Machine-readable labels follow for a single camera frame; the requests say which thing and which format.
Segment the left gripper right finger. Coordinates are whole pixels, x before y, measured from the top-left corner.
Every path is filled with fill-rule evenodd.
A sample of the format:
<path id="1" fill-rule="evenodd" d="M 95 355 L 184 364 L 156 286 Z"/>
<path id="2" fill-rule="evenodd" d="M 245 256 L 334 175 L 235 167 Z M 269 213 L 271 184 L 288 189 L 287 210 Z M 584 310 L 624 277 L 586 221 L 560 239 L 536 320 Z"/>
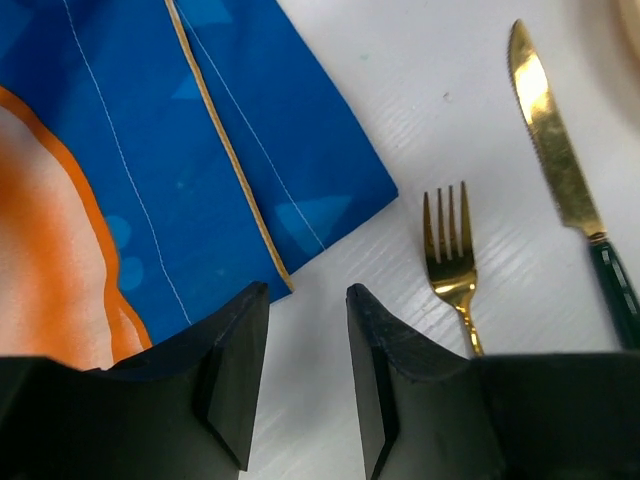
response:
<path id="1" fill-rule="evenodd" d="M 370 479 L 635 479 L 634 352 L 467 359 L 346 294 L 365 473 Z"/>

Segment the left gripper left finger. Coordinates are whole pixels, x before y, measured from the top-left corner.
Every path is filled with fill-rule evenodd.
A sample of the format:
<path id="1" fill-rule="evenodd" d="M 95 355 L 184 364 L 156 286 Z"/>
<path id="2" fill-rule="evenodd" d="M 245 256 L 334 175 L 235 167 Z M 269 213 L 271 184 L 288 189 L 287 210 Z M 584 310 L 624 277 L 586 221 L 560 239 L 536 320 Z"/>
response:
<path id="1" fill-rule="evenodd" d="M 235 479 L 248 467 L 265 284 L 107 370 L 1 361 L 5 479 Z"/>

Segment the blue cartoon placemat cloth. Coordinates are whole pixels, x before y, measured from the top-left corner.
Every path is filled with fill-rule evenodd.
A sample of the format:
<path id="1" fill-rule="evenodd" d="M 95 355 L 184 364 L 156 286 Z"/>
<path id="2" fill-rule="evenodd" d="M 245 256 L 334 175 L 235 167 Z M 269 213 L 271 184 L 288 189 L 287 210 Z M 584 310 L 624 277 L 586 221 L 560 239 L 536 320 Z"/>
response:
<path id="1" fill-rule="evenodd" d="M 1 352 L 107 369 L 397 188 L 274 1 L 1 5 Z"/>

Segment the tan round plate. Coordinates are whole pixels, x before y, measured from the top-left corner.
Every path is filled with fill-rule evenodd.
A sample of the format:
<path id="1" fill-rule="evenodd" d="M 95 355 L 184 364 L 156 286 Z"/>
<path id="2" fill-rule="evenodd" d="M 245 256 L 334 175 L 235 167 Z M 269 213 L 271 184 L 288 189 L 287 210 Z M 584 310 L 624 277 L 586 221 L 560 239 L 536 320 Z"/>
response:
<path id="1" fill-rule="evenodd" d="M 640 42 L 640 2 L 639 0 L 618 0 L 618 7 L 624 32 L 631 46 L 638 51 Z"/>

